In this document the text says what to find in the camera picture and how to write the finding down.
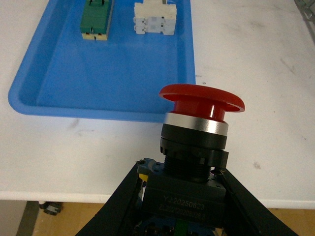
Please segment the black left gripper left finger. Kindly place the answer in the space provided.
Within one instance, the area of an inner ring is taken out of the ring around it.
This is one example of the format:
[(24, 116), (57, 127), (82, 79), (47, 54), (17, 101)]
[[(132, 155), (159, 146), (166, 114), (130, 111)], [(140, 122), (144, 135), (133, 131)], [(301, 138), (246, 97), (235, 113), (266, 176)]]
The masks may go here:
[(109, 200), (77, 233), (78, 236), (131, 236), (140, 221), (143, 180), (136, 163)]

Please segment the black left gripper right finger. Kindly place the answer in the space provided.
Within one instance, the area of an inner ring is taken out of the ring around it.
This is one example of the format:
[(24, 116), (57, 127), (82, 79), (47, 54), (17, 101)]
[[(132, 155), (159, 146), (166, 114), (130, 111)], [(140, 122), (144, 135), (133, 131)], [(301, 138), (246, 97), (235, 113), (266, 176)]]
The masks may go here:
[(271, 213), (229, 170), (218, 180), (226, 189), (223, 229), (228, 236), (296, 236)]

